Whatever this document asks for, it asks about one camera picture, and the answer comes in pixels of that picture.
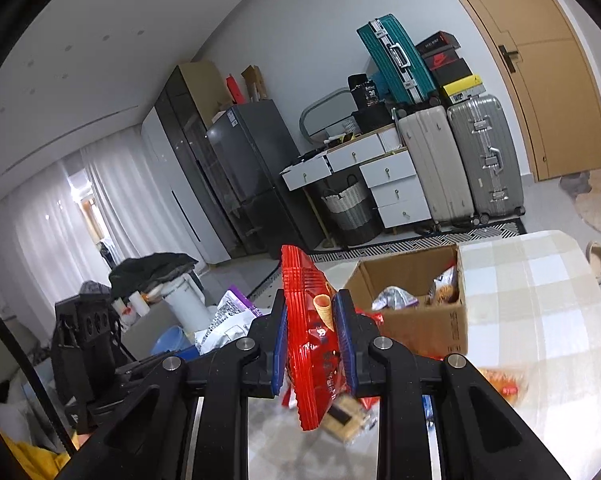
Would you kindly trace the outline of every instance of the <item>white ceiling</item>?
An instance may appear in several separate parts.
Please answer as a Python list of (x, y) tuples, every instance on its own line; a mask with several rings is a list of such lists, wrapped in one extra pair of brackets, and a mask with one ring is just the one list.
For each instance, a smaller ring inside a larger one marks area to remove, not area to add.
[(0, 199), (55, 160), (141, 122), (174, 65), (240, 1), (52, 0), (0, 69)]

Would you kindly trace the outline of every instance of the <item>gray suitcase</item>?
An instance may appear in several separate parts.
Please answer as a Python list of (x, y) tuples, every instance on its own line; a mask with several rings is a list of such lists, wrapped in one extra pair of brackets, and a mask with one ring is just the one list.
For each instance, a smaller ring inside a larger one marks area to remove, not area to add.
[(498, 99), (472, 97), (450, 107), (447, 117), (481, 223), (493, 216), (525, 214), (514, 141)]
[(442, 106), (420, 110), (398, 121), (432, 218), (437, 222), (474, 215), (469, 185)]

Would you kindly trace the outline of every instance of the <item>drawer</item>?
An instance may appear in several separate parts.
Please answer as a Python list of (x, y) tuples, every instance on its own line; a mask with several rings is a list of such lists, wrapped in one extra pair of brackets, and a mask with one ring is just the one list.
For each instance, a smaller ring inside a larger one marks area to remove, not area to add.
[(334, 173), (345, 168), (350, 168), (370, 158), (376, 158), (385, 153), (381, 140), (377, 135), (356, 140), (331, 153), (327, 153), (327, 160), (332, 166)]
[(395, 153), (361, 166), (367, 186), (374, 187), (417, 174), (409, 152)]
[(388, 126), (386, 130), (378, 132), (378, 136), (381, 139), (385, 153), (391, 153), (403, 147), (403, 140), (396, 131), (396, 126)]
[(432, 217), (425, 197), (422, 195), (404, 202), (379, 207), (379, 214), (385, 227), (411, 224), (411, 222), (420, 222)]
[(289, 171), (282, 174), (282, 179), (290, 191), (293, 191), (331, 174), (325, 156), (321, 155), (292, 166)]
[(381, 184), (380, 186), (374, 186), (372, 187), (372, 194), (378, 207), (405, 202), (407, 200), (416, 201), (419, 197), (425, 200), (423, 188), (416, 175), (388, 182), (387, 184)]

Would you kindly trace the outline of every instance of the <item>curtain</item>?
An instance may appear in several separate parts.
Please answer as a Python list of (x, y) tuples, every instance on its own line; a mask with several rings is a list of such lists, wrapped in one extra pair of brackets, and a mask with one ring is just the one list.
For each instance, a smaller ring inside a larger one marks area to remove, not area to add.
[(108, 276), (60, 162), (1, 200), (0, 296), (41, 342), (52, 336), (57, 301), (87, 280), (109, 285)]
[(151, 171), (140, 125), (97, 140), (80, 152), (96, 204), (123, 257), (186, 253), (204, 265), (176, 199)]

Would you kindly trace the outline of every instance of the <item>door frame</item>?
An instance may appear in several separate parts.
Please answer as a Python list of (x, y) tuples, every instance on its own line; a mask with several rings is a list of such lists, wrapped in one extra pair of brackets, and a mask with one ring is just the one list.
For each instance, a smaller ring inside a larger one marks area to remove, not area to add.
[[(532, 137), (530, 136), (530, 131), (527, 126), (527, 120), (525, 119), (523, 107), (521, 105), (521, 102), (519, 101), (518, 94), (516, 93), (516, 88), (514, 87), (514, 83), (513, 83), (512, 79), (510, 78), (509, 69), (505, 65), (505, 61), (503, 60), (503, 57), (501, 56), (500, 52), (498, 51), (498, 47), (497, 47), (496, 43), (494, 42), (494, 39), (490, 36), (489, 32), (487, 31), (487, 27), (485, 27), (484, 23), (481, 20), (481, 17), (478, 15), (478, 13), (474, 9), (474, 7), (471, 5), (469, 0), (458, 0), (458, 1), (460, 1), (461, 5), (465, 8), (467, 13), (469, 14), (469, 17), (471, 18), (472, 22), (474, 22), (474, 25), (476, 25), (476, 28), (479, 30), (479, 33), (481, 34), (483, 40), (485, 41), (485, 44), (487, 44), (487, 48), (489, 49), (489, 52), (492, 55), (492, 58), (494, 59), (495, 63), (497, 64), (498, 71), (500, 72), (501, 78), (503, 78), (503, 82), (505, 83), (505, 87), (507, 88), (507, 93), (509, 94), (512, 104), (514, 105), (514, 112), (516, 113), (516, 118), (518, 119), (518, 124), (520, 126), (521, 133), (523, 134), (523, 143), (525, 145), (525, 153), (527, 154), (527, 162), (529, 164), (530, 171), (533, 174), (534, 181), (538, 182), (539, 180), (546, 180), (547, 178), (549, 178), (548, 174), (545, 174), (544, 171), (542, 171), (541, 174), (539, 174), (539, 168), (536, 165), (536, 159), (534, 156)], [(563, 9), (563, 7), (559, 3), (559, 1), (558, 0), (552, 0), (552, 1), (556, 5), (557, 9), (561, 12), (563, 19), (567, 23), (567, 26), (569, 27), (569, 30), (572, 33), (572, 36), (574, 37), (574, 40), (577, 42), (578, 48), (580, 49), (580, 52), (581, 52), (581, 56), (583, 57), (583, 60), (585, 61), (585, 65), (587, 66), (587, 72), (592, 81), (592, 85), (594, 86), (594, 89), (596, 91), (596, 97), (598, 100), (598, 108), (599, 108), (599, 111), (601, 114), (601, 91), (598, 86), (598, 82), (596, 81), (596, 77), (594, 77), (594, 71), (593, 71), (590, 61), (587, 57), (585, 49), (583, 48), (583, 44), (581, 43), (580, 38), (576, 34), (574, 26), (572, 25), (571, 20), (568, 18), (567, 14), (565, 13), (565, 10)]]

